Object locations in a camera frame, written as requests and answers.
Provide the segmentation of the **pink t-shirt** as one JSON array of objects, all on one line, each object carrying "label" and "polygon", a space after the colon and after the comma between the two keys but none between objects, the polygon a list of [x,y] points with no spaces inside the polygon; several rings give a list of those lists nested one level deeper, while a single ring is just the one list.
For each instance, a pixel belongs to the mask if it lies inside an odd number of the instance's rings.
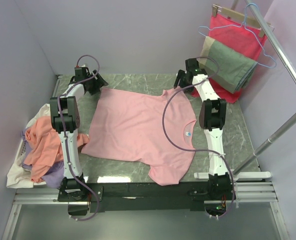
[{"label": "pink t-shirt", "polygon": [[196,116],[175,89],[160,96],[104,88],[82,153],[102,159],[142,162],[161,186],[176,185],[194,158]]}]

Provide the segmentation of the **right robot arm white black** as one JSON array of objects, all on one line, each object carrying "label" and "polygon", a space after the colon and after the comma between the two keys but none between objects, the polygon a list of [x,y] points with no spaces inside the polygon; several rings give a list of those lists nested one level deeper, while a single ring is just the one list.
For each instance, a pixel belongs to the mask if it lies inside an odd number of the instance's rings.
[{"label": "right robot arm white black", "polygon": [[217,95],[206,70],[199,66],[196,58],[187,59],[185,67],[186,70],[178,71],[174,87],[186,88],[193,85],[202,100],[199,125],[206,136],[210,160],[206,192],[210,198],[217,200],[232,190],[229,167],[223,160],[222,136],[227,103]]}]

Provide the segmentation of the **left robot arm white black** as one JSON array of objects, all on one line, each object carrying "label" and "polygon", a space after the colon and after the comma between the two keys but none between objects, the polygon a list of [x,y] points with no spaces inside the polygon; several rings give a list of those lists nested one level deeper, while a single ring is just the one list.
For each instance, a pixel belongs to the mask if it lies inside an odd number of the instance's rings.
[{"label": "left robot arm white black", "polygon": [[88,194],[79,161],[78,128],[81,119],[77,101],[85,93],[94,95],[107,85],[97,70],[90,71],[86,65],[78,65],[66,91],[50,99],[51,125],[59,135],[64,159],[61,188],[70,192],[76,201],[84,200]]}]

